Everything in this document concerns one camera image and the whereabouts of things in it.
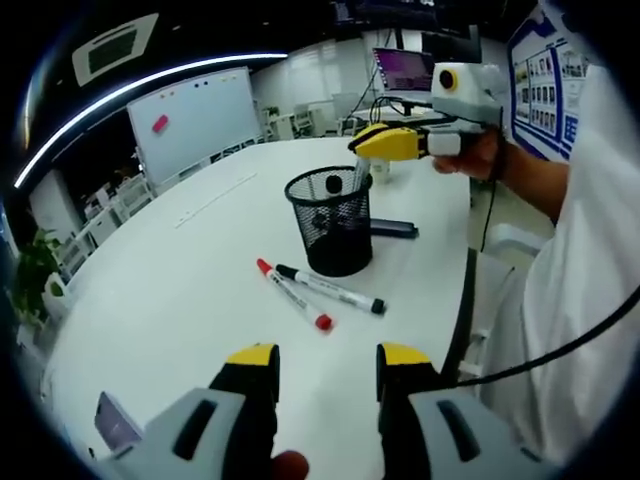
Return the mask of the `person's left hand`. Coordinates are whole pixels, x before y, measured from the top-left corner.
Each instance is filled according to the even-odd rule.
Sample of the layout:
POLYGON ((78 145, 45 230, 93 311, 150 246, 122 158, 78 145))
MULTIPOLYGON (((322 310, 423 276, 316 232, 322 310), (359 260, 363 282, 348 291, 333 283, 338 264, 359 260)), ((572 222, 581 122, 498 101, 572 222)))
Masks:
POLYGON ((273 480, 305 480, 309 470, 306 457, 297 451, 284 451, 271 460, 273 480))

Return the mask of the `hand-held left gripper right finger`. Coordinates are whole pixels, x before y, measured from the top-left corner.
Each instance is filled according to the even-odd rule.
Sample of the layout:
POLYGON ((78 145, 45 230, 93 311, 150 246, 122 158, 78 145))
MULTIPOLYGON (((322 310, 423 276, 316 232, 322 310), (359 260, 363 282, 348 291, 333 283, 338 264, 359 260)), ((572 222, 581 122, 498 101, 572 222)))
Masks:
POLYGON ((376 396, 385 479, 546 477, 544 460, 413 347, 377 346, 376 396))

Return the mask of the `person's right hand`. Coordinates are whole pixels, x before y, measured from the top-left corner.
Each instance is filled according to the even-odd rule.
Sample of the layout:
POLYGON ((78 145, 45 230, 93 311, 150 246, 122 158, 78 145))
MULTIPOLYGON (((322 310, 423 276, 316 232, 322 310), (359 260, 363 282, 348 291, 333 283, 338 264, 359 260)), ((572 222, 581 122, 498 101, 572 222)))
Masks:
POLYGON ((433 168, 440 174, 461 173, 477 180, 488 180, 498 158, 503 135, 499 130, 488 130, 457 156, 436 156, 433 168))

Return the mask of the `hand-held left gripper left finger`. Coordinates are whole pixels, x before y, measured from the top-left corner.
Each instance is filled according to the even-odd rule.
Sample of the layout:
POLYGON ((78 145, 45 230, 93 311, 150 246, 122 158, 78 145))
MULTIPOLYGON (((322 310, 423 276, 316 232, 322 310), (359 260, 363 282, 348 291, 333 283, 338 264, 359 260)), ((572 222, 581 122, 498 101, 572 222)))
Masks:
POLYGON ((255 479, 268 472, 277 432, 280 352, 259 343, 228 357, 107 458, 109 479, 255 479))

